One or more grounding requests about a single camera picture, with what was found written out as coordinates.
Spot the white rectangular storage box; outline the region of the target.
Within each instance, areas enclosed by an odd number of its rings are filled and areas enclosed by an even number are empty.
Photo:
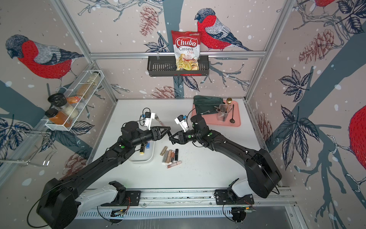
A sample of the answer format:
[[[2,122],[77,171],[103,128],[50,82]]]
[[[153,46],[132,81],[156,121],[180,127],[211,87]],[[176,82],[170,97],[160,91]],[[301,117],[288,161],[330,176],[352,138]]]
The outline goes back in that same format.
[[[146,164],[146,163],[149,163],[150,161],[152,161],[153,155],[154,155],[154,141],[149,141],[149,142],[150,142],[150,148],[149,149],[145,148],[143,155],[140,154],[141,145],[138,145],[136,147],[135,152],[128,159],[128,161],[130,161],[134,164]]]

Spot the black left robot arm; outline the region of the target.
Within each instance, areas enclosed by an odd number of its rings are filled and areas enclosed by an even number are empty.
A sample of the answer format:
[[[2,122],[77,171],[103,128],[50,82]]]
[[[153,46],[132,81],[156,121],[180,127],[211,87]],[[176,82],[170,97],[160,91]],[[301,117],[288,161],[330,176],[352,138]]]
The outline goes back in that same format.
[[[77,198],[108,171],[121,165],[142,143],[161,140],[170,127],[152,127],[141,130],[130,121],[121,128],[121,136],[106,152],[79,172],[64,179],[51,179],[46,183],[36,209],[37,214],[53,229],[64,229],[77,216],[81,202]]]

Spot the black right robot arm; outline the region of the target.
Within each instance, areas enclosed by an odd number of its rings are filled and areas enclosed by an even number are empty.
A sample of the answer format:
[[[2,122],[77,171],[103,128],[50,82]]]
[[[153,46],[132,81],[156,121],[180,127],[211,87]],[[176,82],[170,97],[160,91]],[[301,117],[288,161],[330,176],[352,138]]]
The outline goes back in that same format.
[[[198,142],[205,148],[222,153],[245,168],[249,187],[256,195],[267,198],[274,192],[282,175],[268,151],[246,148],[229,140],[211,130],[200,114],[193,116],[191,123],[192,130],[176,132],[169,136],[169,140],[180,145]]]

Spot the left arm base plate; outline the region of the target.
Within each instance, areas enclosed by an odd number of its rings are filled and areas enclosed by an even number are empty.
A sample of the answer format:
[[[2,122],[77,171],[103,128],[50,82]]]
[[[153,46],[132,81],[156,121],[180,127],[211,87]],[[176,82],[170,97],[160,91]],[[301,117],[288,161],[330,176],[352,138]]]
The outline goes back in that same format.
[[[118,191],[116,198],[111,203],[102,204],[102,207],[138,206],[141,193],[140,190]]]

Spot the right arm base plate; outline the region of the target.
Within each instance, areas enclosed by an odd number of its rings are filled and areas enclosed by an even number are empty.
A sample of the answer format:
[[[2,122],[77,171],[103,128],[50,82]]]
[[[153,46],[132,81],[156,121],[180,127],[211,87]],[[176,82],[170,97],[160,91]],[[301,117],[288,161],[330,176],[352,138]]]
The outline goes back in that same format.
[[[227,189],[216,189],[213,193],[216,205],[253,205],[252,194],[238,197],[234,192]]]

